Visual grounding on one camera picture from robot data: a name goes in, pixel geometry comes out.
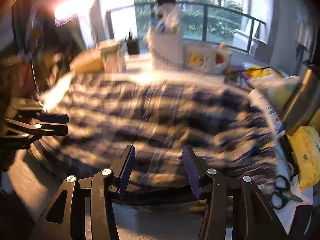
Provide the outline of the plaid flannel pants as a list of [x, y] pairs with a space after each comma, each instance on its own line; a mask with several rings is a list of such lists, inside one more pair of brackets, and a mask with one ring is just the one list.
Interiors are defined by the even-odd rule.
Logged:
[[30, 152], [61, 179], [94, 175], [130, 144], [136, 159], [129, 191], [184, 187], [182, 148], [190, 145], [225, 176], [248, 175], [264, 194], [272, 193], [277, 158], [271, 130], [249, 95], [235, 87], [79, 74], [53, 113], [69, 116], [68, 134], [42, 137]]

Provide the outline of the black scissors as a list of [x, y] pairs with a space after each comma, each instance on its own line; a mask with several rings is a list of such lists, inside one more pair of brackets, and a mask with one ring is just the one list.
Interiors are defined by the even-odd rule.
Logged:
[[276, 176], [274, 179], [274, 191], [271, 194], [271, 206], [275, 210], [281, 210], [289, 201], [303, 202], [302, 198], [291, 192], [291, 184], [286, 177]]

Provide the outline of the yellow plastic bowl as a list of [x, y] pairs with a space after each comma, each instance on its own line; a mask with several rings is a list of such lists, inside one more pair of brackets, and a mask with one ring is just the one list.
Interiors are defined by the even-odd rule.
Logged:
[[69, 67], [76, 74], [102, 72], [104, 67], [101, 51], [99, 49], [82, 51], [71, 61]]

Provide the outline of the white wet wipes pack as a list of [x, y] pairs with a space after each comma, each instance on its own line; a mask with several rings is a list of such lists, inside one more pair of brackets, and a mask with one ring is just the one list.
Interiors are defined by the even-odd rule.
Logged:
[[272, 135], [275, 139], [278, 139], [285, 134], [284, 125], [278, 116], [277, 112], [270, 104], [268, 99], [261, 94], [257, 89], [253, 89], [249, 96], [254, 106], [257, 106], [266, 118], [267, 124], [271, 129]]

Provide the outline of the green white milk carton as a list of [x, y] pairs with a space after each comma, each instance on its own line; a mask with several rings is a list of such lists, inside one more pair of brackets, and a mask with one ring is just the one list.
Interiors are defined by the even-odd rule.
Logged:
[[99, 43], [101, 60], [106, 74], [120, 74], [126, 69], [123, 43], [114, 39]]

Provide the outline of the yellow tissue pack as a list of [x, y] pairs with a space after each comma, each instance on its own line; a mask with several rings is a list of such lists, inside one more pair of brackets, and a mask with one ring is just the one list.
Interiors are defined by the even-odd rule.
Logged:
[[300, 126], [289, 142], [299, 168], [299, 188], [305, 191], [319, 182], [319, 134], [312, 126]]

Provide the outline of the desk lamp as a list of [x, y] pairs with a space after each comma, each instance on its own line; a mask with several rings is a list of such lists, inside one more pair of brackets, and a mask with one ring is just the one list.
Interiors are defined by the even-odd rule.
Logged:
[[54, 9], [55, 25], [60, 27], [69, 21], [89, 14], [95, 0], [65, 0]]

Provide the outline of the black power adapter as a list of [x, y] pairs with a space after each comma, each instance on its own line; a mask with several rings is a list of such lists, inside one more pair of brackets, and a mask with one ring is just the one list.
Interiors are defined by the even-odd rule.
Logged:
[[129, 35], [126, 38], [127, 52], [129, 55], [140, 54], [139, 39], [133, 38], [132, 32], [129, 31]]

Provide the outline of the white yellow snack bag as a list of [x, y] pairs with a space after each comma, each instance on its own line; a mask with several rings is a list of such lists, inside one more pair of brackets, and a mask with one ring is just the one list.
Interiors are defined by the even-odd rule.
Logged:
[[298, 76], [289, 76], [280, 79], [275, 75], [268, 75], [249, 79], [249, 84], [259, 90], [274, 109], [280, 113], [294, 90], [300, 85], [300, 78]]

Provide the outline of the white perforated plastic basket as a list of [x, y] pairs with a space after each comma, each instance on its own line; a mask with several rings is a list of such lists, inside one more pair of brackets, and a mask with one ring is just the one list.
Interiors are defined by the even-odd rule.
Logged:
[[184, 50], [180, 33], [160, 33], [154, 28], [149, 28], [145, 40], [148, 44], [153, 69], [183, 69]]

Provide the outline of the white bear mug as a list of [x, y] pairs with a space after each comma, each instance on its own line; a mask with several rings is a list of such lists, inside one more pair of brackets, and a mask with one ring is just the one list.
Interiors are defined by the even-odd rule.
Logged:
[[189, 70], [205, 74], [223, 74], [231, 64], [232, 51], [225, 46], [206, 43], [186, 43], [184, 45], [185, 66]]

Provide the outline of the white tissue in basket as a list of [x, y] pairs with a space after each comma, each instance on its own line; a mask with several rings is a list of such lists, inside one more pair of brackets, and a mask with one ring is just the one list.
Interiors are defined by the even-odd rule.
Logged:
[[158, 23], [156, 30], [159, 33], [178, 34], [182, 11], [176, 3], [164, 3], [157, 8]]

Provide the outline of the black balcony railing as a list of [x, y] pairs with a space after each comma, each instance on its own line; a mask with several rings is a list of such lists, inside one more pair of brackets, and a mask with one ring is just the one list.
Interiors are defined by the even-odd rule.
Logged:
[[[190, 1], [175, 5], [180, 9], [179, 27], [185, 40], [224, 44], [248, 54], [259, 41], [260, 29], [266, 28], [264, 21], [234, 9]], [[112, 37], [125, 38], [132, 32], [141, 40], [158, 9], [155, 2], [142, 2], [108, 10], [107, 29]]]

